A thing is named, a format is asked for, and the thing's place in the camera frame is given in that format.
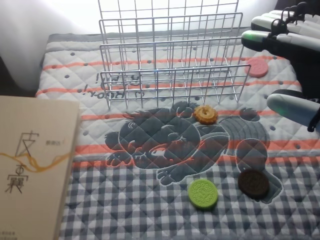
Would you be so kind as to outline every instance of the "book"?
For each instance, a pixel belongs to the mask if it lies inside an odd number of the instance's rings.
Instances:
[[[0,96],[0,240],[57,240],[79,103]]]

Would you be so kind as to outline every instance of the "dark brown cookie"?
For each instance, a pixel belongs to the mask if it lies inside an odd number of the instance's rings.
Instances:
[[[238,177],[239,189],[252,199],[263,199],[269,191],[269,180],[261,171],[248,169]]]

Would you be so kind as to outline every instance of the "wire rack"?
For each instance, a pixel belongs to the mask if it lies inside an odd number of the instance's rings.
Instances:
[[[237,10],[238,1],[200,0],[200,5],[189,5],[189,0],[168,0],[167,7],[155,8],[156,1],[151,0],[147,1],[151,8],[144,9],[138,7],[138,0],[131,2],[131,8],[123,8],[122,2],[116,2],[117,9],[103,10],[99,1],[101,17],[111,13],[109,19],[99,21],[101,87],[109,109],[113,101],[125,101],[127,107],[129,101],[143,107],[150,99],[157,107],[160,101],[171,99],[174,104],[178,98],[188,103],[191,98],[201,99],[203,104],[209,97],[218,103],[225,97],[239,101],[248,78],[245,68],[250,69],[241,64],[243,15],[218,13],[222,6]],[[210,8],[216,13],[204,14]],[[190,9],[199,14],[186,15]],[[166,10],[166,16],[155,16],[160,10]],[[174,11],[184,15],[171,15]]]

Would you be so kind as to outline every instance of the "cartoon bear print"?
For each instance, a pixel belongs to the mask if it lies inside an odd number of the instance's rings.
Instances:
[[[105,135],[105,144],[114,150],[106,164],[133,161],[140,169],[158,169],[157,178],[166,186],[208,170],[221,155],[236,156],[240,172],[257,169],[268,177],[271,188],[262,202],[271,203],[282,184],[265,169],[270,140],[257,112],[243,108],[240,116],[202,125],[193,116],[197,106],[178,102],[129,115],[119,132]]]

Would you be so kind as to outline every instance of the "quilted mat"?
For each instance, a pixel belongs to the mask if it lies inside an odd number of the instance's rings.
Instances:
[[[266,103],[277,89],[301,90],[289,61],[245,49],[241,63],[263,58],[268,74],[248,78],[238,103],[208,97],[219,118],[201,125],[193,117],[199,97],[163,98],[158,107],[144,100],[143,108],[118,100],[109,110],[100,44],[99,36],[53,35],[43,59],[37,97],[79,101],[82,118],[60,240],[320,239],[319,135]],[[250,168],[269,179],[260,201],[238,187]],[[199,178],[217,187],[209,211],[188,198]]]

